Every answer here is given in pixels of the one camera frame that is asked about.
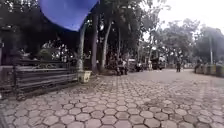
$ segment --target tree trunk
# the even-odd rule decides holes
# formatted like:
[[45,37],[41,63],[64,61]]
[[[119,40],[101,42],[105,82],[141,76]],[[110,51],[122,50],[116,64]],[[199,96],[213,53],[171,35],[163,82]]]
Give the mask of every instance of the tree trunk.
[[121,30],[118,28],[118,50],[117,50],[117,60],[119,60],[121,54]]
[[84,21],[80,30],[80,39],[79,39],[80,42],[78,47],[78,61],[77,61],[78,71],[83,71],[83,49],[84,49],[84,41],[85,41],[85,31],[86,31],[86,23]]
[[103,42],[103,53],[102,53],[102,61],[101,61],[101,70],[105,69],[105,64],[106,64],[106,57],[107,57],[107,40],[110,34],[110,29],[111,29],[112,21],[109,21],[109,26],[107,28],[106,35],[104,37],[104,42]]
[[2,65],[2,48],[0,47],[0,66]]
[[96,63],[96,54],[97,54],[97,38],[98,38],[98,12],[93,16],[93,39],[92,39],[92,72],[96,73],[97,63]]

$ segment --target blue umbrella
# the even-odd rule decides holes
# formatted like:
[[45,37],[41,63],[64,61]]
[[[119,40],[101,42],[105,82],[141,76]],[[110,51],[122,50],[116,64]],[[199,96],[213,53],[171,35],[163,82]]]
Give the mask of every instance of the blue umbrella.
[[98,0],[39,0],[42,13],[53,23],[78,31]]

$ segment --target gray pavement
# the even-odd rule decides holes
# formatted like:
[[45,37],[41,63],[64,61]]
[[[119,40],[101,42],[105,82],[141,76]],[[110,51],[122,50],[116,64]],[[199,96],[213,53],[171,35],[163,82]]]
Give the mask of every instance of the gray pavement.
[[224,128],[224,79],[190,70],[104,76],[0,108],[10,128]]

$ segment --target ground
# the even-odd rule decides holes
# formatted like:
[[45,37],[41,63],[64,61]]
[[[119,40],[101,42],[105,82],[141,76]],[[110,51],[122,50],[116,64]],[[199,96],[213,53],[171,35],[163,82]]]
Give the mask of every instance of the ground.
[[223,83],[190,70],[145,71],[0,108],[10,128],[224,128]]

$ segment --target fence railing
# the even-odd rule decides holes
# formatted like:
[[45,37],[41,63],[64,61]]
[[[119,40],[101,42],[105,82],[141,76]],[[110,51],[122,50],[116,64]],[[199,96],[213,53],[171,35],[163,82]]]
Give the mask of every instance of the fence railing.
[[46,91],[49,87],[78,80],[76,69],[70,63],[58,61],[17,60],[5,74],[2,77],[9,81],[4,80],[0,92],[13,92],[17,96],[37,89]]

